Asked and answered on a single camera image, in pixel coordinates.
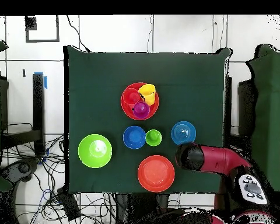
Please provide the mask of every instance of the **purple cup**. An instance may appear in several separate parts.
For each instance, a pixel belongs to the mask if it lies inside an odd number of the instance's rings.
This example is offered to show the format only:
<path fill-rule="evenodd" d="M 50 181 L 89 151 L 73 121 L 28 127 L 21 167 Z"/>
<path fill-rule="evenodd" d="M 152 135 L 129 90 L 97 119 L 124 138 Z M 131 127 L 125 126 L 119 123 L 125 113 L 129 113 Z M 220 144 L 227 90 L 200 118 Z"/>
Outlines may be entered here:
<path fill-rule="evenodd" d="M 151 108 L 147 103 L 144 101 L 139 101 L 135 104 L 134 109 L 133 109 L 133 114 L 137 118 L 146 118 L 150 112 Z"/>

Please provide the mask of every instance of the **blue plate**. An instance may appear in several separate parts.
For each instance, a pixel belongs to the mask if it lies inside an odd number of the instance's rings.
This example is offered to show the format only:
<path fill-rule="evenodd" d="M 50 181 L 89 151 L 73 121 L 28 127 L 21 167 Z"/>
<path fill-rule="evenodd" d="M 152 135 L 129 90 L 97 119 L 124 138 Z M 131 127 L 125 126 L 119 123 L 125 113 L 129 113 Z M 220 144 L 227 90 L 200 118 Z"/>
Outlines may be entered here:
<path fill-rule="evenodd" d="M 180 121 L 173 126 L 171 138 L 177 145 L 193 142 L 196 138 L 196 129 L 190 122 Z"/>
<path fill-rule="evenodd" d="M 124 131 L 124 144 L 130 149 L 139 149 L 145 144 L 145 131 L 139 126 L 130 126 Z"/>

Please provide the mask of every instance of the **yellow cup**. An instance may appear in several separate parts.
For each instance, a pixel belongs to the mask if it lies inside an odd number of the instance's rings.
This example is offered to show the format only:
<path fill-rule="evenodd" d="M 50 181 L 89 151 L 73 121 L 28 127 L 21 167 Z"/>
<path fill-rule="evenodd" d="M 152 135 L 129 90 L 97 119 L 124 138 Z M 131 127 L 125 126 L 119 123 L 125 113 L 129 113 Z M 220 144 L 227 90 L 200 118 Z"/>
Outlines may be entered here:
<path fill-rule="evenodd" d="M 145 84 L 138 90 L 147 105 L 151 106 L 156 100 L 156 87 L 152 84 Z"/>

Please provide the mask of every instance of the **small green cup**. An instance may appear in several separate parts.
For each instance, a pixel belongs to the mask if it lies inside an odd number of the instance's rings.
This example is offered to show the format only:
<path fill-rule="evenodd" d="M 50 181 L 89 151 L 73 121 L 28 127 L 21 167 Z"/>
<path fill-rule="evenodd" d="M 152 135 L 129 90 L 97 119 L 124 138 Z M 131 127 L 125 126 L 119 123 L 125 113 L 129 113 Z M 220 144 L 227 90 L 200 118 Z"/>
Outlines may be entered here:
<path fill-rule="evenodd" d="M 151 129 L 146 133 L 145 141 L 150 146 L 158 146 L 162 141 L 162 135 L 156 129 Z"/>

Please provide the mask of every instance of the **floor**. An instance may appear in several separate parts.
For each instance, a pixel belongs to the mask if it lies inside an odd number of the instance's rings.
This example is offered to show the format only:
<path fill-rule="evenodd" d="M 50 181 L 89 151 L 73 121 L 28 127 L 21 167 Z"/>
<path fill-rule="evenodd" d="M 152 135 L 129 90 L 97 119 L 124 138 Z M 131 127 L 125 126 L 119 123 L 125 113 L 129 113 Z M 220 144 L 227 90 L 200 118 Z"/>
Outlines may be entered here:
<path fill-rule="evenodd" d="M 37 30 L 29 31 L 31 40 L 56 39 L 55 16 L 36 16 Z M 59 16 L 59 42 L 25 42 L 25 17 L 0 16 L 0 39 L 6 41 L 8 49 L 0 52 L 0 71 L 7 76 L 8 119 L 10 124 L 32 123 L 32 74 L 43 72 L 47 76 L 45 94 L 45 141 L 47 147 L 64 133 L 64 67 L 62 46 L 73 45 L 85 50 L 79 42 L 77 32 L 69 25 L 67 16 Z M 254 56 L 257 45 L 269 43 L 280 50 L 280 16 L 277 15 L 114 15 L 114 16 L 69 16 L 72 26 L 80 34 L 81 42 L 91 51 L 98 52 L 178 52 L 215 53 L 221 47 L 233 50 L 229 64 L 229 76 L 233 78 L 232 89 L 232 132 L 237 133 L 237 84 L 251 78 L 245 64 Z M 29 130 L 29 125 L 11 125 L 9 132 Z M 28 147 L 20 146 L 20 152 L 29 155 Z M 62 156 L 58 142 L 50 150 L 52 156 Z M 6 150 L 1 166 L 17 160 L 14 150 Z M 51 165 L 56 158 L 47 160 Z M 58 164 L 54 173 L 56 187 L 64 184 L 63 164 Z M 36 176 L 43 189 L 48 188 L 48 176 L 39 165 Z M 39 182 L 33 178 L 20 183 L 16 198 L 16 212 L 21 224 L 29 224 L 34 213 L 46 202 Z M 199 206 L 212 209 L 213 194 L 172 194 L 170 205 L 178 202 L 184 207 Z M 77 195 L 82 213 L 102 214 L 103 222 L 109 224 L 110 214 L 102 194 Z M 49 210 L 51 219 L 56 213 Z M 93 219 L 80 218 L 63 224 L 92 224 Z M 59 220 L 43 219 L 37 215 L 34 224 L 61 224 Z"/>

